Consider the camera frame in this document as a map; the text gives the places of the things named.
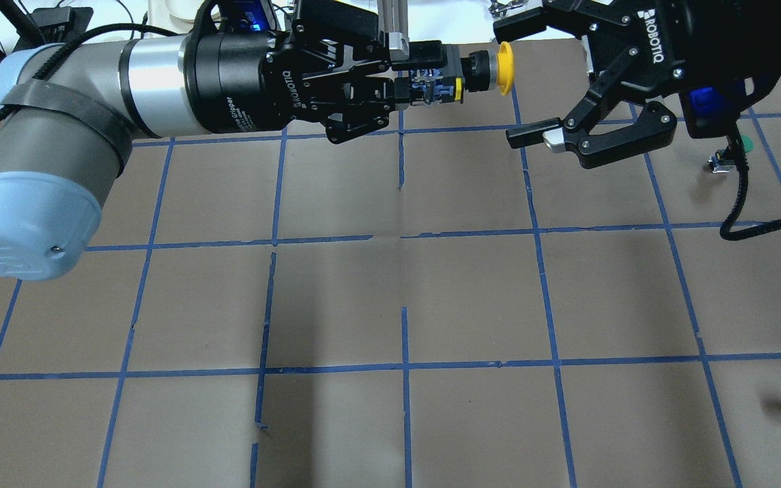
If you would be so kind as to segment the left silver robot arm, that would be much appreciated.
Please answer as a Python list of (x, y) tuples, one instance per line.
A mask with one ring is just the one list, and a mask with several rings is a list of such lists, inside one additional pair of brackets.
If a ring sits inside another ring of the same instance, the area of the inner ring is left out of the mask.
[(0, 276), (53, 280), (96, 234), (136, 140), (323, 126), (345, 143), (409, 106), (495, 86), (486, 53), (408, 43), (390, 16), (300, 1), (205, 1), (193, 29), (112, 24), (0, 63)]

